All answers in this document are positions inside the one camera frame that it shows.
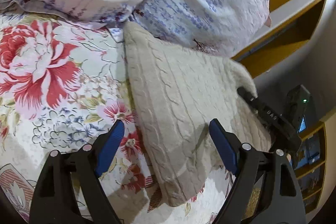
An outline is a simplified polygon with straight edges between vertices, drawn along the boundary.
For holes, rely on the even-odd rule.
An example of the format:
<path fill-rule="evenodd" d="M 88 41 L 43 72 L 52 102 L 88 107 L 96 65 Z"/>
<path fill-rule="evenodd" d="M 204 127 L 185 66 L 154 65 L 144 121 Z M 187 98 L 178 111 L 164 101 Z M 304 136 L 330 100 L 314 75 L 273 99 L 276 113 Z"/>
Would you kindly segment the beige knitted sweater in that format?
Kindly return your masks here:
<path fill-rule="evenodd" d="M 257 93 L 244 66 L 156 39 L 134 22 L 123 35 L 137 124 L 165 203 L 196 196 L 221 165 L 211 120 L 259 151 L 270 149 L 270 134 L 237 93 Z"/>

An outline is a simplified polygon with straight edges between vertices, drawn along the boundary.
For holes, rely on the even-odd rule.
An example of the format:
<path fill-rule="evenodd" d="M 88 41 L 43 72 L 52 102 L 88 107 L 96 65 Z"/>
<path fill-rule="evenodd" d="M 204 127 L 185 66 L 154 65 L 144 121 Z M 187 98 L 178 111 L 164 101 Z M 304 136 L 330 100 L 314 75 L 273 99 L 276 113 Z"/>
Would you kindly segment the glowing computer monitor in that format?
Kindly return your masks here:
<path fill-rule="evenodd" d="M 301 124 L 298 128 L 298 133 L 304 131 L 307 128 L 305 116 L 302 117 Z"/>

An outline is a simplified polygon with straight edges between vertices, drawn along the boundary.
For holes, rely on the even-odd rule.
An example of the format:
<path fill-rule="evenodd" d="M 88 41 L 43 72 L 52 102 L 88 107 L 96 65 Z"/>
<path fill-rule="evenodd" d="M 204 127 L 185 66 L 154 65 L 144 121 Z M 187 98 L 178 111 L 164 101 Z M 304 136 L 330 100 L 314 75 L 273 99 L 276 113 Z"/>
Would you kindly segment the wooden desk shelf unit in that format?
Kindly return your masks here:
<path fill-rule="evenodd" d="M 323 207 L 335 188 L 335 113 L 329 113 L 299 133 L 302 146 L 295 169 L 306 218 Z"/>

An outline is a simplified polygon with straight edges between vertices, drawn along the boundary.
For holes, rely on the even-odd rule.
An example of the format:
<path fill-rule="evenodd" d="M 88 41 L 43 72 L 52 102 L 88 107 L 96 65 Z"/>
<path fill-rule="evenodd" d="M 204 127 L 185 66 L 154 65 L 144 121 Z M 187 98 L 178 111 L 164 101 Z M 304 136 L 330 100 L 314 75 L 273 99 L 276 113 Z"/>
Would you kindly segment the floral bed sheet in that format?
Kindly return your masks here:
<path fill-rule="evenodd" d="M 234 178 L 210 174 L 178 207 L 163 202 L 135 125 L 123 45 L 105 29 L 12 7 L 1 13 L 1 223 L 29 221 L 34 189 L 52 150 L 92 143 L 120 119 L 121 141 L 101 185 L 122 223 L 212 223 Z"/>

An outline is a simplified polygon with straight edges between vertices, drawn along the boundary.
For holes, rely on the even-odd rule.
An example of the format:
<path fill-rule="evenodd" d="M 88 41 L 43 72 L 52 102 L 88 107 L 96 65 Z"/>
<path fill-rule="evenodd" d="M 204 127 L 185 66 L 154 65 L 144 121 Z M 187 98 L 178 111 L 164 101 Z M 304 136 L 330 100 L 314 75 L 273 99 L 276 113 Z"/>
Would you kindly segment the pink patterned pillow right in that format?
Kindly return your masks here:
<path fill-rule="evenodd" d="M 270 23 L 269 0 L 143 0 L 133 21 L 155 38 L 233 57 Z"/>

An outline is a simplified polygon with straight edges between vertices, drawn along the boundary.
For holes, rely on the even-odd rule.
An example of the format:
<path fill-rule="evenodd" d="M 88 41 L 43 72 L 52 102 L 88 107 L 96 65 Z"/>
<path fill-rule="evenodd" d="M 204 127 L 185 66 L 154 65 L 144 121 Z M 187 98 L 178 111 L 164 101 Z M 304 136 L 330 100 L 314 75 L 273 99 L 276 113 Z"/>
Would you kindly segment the wooden wall shelf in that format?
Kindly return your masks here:
<path fill-rule="evenodd" d="M 276 11 L 292 0 L 270 0 L 269 10 Z M 312 0 L 288 19 L 262 35 L 233 59 L 244 65 L 255 78 L 285 60 L 307 44 L 321 20 L 327 0 Z"/>

